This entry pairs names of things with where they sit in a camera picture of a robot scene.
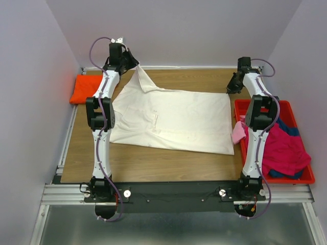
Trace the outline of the white t-shirt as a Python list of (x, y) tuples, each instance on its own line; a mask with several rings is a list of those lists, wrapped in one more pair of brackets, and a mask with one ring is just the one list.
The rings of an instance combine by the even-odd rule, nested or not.
[(163, 89), (137, 66), (113, 101), (110, 142), (233, 155), (229, 95)]

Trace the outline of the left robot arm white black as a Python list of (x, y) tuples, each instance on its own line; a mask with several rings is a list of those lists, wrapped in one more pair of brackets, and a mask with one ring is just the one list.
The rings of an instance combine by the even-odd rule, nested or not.
[(116, 40), (109, 44), (109, 57), (102, 67), (102, 80), (93, 96), (86, 99), (87, 123), (94, 141), (94, 168), (85, 193), (86, 198), (108, 202), (116, 194), (110, 183), (109, 140), (115, 125), (112, 96), (121, 76), (135, 68), (138, 61), (125, 44)]

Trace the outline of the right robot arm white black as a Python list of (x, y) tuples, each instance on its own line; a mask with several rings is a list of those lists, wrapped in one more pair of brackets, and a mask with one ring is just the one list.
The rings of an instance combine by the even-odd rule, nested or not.
[(246, 160), (240, 178), (232, 189), (232, 193), (241, 200), (256, 196), (263, 189), (264, 148), (269, 131), (280, 113), (278, 98), (268, 92), (262, 82), (263, 75), (257, 68), (251, 66), (252, 61), (250, 57), (240, 57), (237, 72), (233, 73), (226, 87), (227, 94), (240, 93), (246, 88), (251, 97), (245, 115), (249, 136)]

